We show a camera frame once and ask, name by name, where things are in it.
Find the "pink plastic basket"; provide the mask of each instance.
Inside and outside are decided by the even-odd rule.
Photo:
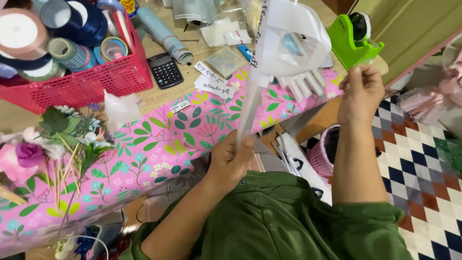
[[[126,13],[125,20],[134,45],[132,54],[58,79],[14,87],[0,85],[0,99],[40,114],[51,105],[79,108],[102,102],[103,89],[120,97],[153,88],[146,54]]]
[[[313,149],[310,150],[310,152],[306,156],[310,165],[320,176],[332,176],[332,174],[334,173],[334,165],[330,163],[327,159],[324,141],[329,130],[337,126],[340,125],[335,124],[324,130],[324,132],[322,132],[321,134],[321,139],[319,139],[319,142],[313,147]]]

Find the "calculator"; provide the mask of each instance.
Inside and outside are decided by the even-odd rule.
[[[166,89],[183,82],[180,69],[168,52],[147,59],[151,73],[160,89]]]

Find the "pink floral wrapping paper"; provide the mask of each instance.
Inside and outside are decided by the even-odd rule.
[[[188,174],[193,168],[191,160],[208,153],[213,145],[237,128],[247,91],[247,71],[248,67],[228,79],[229,86],[238,88],[232,99],[195,90],[120,128],[113,134],[116,149],[108,151],[108,156],[86,173],[80,186],[81,195],[70,205],[72,192],[66,195],[61,185],[60,207],[55,207],[55,195],[44,173],[24,183],[13,183],[10,189],[27,197],[28,204],[18,206],[0,198],[0,256],[47,244],[50,238],[56,237],[68,207],[64,234],[145,195],[167,179]],[[323,98],[313,94],[295,103],[292,93],[283,90],[277,82],[263,89],[252,132],[340,95],[338,84],[342,78],[332,69],[322,71],[322,75],[328,83]],[[191,106],[173,114],[170,108],[184,100]],[[68,179],[67,187],[69,191],[75,190],[72,178]]]

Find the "person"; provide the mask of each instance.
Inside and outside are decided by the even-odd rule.
[[[287,172],[247,171],[255,141],[232,131],[212,149],[204,178],[131,241],[137,260],[410,260],[375,157],[371,125],[384,95],[379,71],[352,68],[339,88],[333,206]]]

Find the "human hand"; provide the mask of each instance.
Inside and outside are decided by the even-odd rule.
[[[237,148],[236,139],[237,130],[233,130],[212,148],[212,161],[203,179],[224,195],[232,191],[246,175],[254,155],[255,140],[252,137],[244,138]]]
[[[350,69],[339,84],[343,90],[337,120],[341,126],[370,128],[385,88],[378,69],[361,64]]]

